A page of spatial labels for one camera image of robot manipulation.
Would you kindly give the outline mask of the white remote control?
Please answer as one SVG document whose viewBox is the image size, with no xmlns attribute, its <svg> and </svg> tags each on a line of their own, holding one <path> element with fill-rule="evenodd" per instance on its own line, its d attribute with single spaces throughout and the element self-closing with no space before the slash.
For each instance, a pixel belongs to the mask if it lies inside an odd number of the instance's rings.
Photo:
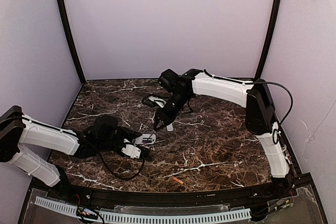
<svg viewBox="0 0 336 224">
<path fill-rule="evenodd" d="M 149 134 L 142 134 L 133 140 L 135 145 L 152 145 L 156 142 L 156 138 L 148 138 Z"/>
</svg>

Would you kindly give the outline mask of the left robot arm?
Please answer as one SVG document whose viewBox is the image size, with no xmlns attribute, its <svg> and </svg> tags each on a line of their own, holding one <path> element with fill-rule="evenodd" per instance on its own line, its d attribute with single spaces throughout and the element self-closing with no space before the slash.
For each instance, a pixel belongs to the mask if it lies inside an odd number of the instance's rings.
<svg viewBox="0 0 336 224">
<path fill-rule="evenodd" d="M 95 119 L 84 131 L 62 129 L 39 122 L 14 105 L 1 115 L 1 162 L 15 165 L 29 176 L 54 187 L 67 177 L 62 170 L 46 162 L 28 146 L 36 145 L 77 158 L 88 158 L 113 151 L 120 156 L 144 158 L 138 147 L 150 134 L 135 132 L 118 125 L 110 115 Z"/>
</svg>

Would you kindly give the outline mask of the orange battery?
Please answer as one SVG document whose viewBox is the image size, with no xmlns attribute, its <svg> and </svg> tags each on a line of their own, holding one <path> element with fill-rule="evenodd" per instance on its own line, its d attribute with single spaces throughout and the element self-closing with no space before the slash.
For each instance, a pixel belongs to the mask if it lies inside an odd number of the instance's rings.
<svg viewBox="0 0 336 224">
<path fill-rule="evenodd" d="M 180 179 L 178 179 L 178 178 L 176 178 L 176 177 L 173 177 L 173 180 L 174 180 L 175 182 L 181 184 L 181 185 L 184 184 L 184 182 L 183 182 L 182 180 L 180 180 Z"/>
</svg>

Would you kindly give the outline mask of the white battery cover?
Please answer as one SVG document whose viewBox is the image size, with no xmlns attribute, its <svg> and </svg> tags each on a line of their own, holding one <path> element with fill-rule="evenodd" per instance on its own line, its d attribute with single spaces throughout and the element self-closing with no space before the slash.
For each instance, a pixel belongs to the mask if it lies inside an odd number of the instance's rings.
<svg viewBox="0 0 336 224">
<path fill-rule="evenodd" d="M 171 124 L 167 125 L 167 126 L 166 126 L 166 130 L 167 130 L 168 132 L 172 132 L 172 131 L 174 131 L 173 124 L 171 123 Z"/>
</svg>

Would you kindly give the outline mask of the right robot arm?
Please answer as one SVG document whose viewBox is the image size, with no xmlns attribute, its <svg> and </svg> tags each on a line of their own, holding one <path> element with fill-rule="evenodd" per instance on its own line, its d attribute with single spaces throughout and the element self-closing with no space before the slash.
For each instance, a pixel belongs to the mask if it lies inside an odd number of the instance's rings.
<svg viewBox="0 0 336 224">
<path fill-rule="evenodd" d="M 220 110 L 238 109 L 245 114 L 245 129 L 260 142 L 272 178 L 288 177 L 290 161 L 280 140 L 283 121 L 276 115 L 269 90 L 273 82 L 220 77 L 200 69 L 183 74 L 167 69 L 161 73 L 158 83 L 170 96 L 155 112 L 155 131 L 171 125 L 193 98 L 214 99 Z"/>
</svg>

